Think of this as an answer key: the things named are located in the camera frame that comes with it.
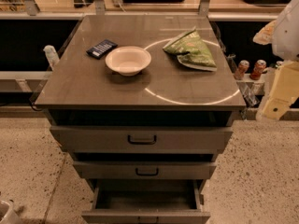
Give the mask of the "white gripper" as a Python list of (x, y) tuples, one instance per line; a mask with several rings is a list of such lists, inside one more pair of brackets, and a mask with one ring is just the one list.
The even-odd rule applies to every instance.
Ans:
[(268, 77), (269, 86), (256, 114), (258, 121), (280, 120), (299, 98), (299, 0), (278, 15), (272, 35), (273, 53), (284, 61)]

